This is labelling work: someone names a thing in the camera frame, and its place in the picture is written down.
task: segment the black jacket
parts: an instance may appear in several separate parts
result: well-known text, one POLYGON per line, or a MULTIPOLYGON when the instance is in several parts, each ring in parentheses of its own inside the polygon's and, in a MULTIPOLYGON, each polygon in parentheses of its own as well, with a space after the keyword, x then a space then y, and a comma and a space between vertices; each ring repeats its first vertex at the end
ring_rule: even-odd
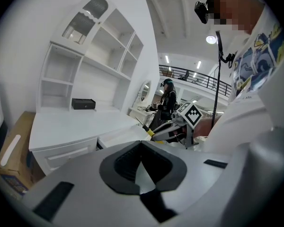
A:
POLYGON ((158 109, 161 111, 161 120, 171 120, 171 114, 173 113, 173 109, 176 102, 176 92, 170 91, 167 94, 167 97, 164 99, 164 102, 162 103, 163 99, 161 99, 161 105, 158 106, 158 109))

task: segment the black box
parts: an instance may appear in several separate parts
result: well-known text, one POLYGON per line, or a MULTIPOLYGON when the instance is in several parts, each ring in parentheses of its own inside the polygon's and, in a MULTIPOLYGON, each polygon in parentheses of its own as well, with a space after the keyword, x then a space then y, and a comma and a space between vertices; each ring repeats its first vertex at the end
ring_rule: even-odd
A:
POLYGON ((73 98, 71 105, 73 109, 95 109, 96 102, 92 99, 73 98))

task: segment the head-mounted camera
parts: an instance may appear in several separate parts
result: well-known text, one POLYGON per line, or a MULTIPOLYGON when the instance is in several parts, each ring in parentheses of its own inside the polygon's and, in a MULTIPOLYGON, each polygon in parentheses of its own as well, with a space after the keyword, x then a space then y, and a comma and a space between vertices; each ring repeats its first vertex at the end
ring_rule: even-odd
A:
POLYGON ((195 4, 195 13, 198 15, 199 19, 203 24, 207 24, 208 17, 209 17, 209 11, 206 7, 206 5, 209 7, 213 6, 213 0, 207 0, 206 3, 198 1, 195 4))

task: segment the black slot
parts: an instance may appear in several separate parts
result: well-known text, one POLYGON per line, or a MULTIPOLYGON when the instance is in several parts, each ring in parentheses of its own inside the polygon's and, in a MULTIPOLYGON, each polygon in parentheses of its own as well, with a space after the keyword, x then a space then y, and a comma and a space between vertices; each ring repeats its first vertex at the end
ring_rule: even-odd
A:
POLYGON ((166 208, 161 193, 157 189, 141 194, 140 200, 144 204, 144 206, 148 209, 148 211, 160 223, 177 215, 177 213, 174 210, 166 208))
POLYGON ((74 187, 74 184, 60 182, 34 209, 34 213, 51 221, 62 203, 74 187))
POLYGON ((216 166, 219 168, 225 169, 227 167, 227 163, 221 162, 221 161, 214 161, 214 160, 206 160, 204 161, 205 164, 211 165, 211 166, 216 166))

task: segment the patterned shirt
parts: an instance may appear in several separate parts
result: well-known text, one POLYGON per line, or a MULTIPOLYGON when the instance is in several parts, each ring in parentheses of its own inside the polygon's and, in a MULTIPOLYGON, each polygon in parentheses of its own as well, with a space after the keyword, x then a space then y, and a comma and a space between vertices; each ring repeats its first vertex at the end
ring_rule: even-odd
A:
POLYGON ((234 59, 229 102, 232 102, 242 89, 246 92, 259 90, 283 58, 284 30, 269 7, 265 6, 250 38, 234 59))

